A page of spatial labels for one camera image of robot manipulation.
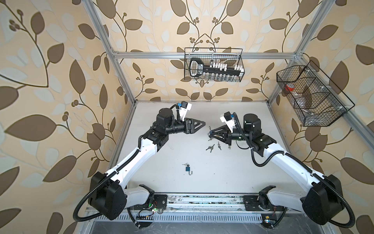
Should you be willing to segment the blue padlock with keys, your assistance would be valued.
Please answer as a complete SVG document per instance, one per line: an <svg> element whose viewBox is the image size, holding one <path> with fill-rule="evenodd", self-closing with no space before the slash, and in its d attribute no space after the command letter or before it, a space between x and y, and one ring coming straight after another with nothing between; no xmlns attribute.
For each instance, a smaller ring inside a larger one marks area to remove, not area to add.
<svg viewBox="0 0 374 234"><path fill-rule="evenodd" d="M183 165L185 166L185 171L188 173L189 176L191 176L193 174L193 171L191 170L190 164L185 163Z"/></svg>
<svg viewBox="0 0 374 234"><path fill-rule="evenodd" d="M212 138L211 138L211 132L212 131L211 131L211 127L210 126L208 128L209 128L209 133L208 133L209 140L208 141L210 141L210 140L212 140Z"/></svg>

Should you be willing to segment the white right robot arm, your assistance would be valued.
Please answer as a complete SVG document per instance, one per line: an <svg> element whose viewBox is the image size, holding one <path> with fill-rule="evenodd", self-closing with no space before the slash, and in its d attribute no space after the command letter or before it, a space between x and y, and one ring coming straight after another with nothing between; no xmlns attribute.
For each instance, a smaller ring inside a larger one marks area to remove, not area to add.
<svg viewBox="0 0 374 234"><path fill-rule="evenodd" d="M344 227L344 224L332 220L343 210L348 211L350 221L355 220L352 209L343 197L340 180L333 175L325 176L288 153L276 140L262 132L261 120L257 115L244 115L243 124L240 124L236 113L226 112L220 119L224 125L210 130L209 138L227 145L234 141L244 141L257 167L273 163L291 176L302 189L300 192L290 192L269 185L259 192L255 203L259 209L293 209L306 214L319 225L329 222Z"/></svg>

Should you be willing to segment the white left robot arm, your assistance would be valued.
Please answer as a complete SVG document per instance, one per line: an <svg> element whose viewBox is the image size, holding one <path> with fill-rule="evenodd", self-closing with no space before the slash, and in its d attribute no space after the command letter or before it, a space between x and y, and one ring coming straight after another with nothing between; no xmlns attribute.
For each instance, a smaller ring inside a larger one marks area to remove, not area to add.
<svg viewBox="0 0 374 234"><path fill-rule="evenodd" d="M171 134L194 134L205 126L204 121L185 118L186 108L175 105L177 116L172 108L160 109L150 129L138 138L136 148L121 162L105 173L97 172L91 179L90 190L80 204L87 202L98 212L87 217L73 213L75 221L87 221L99 216L116 219L124 209L133 206L153 205L154 190L145 185L128 188L127 184L141 166L155 155L168 141Z"/></svg>

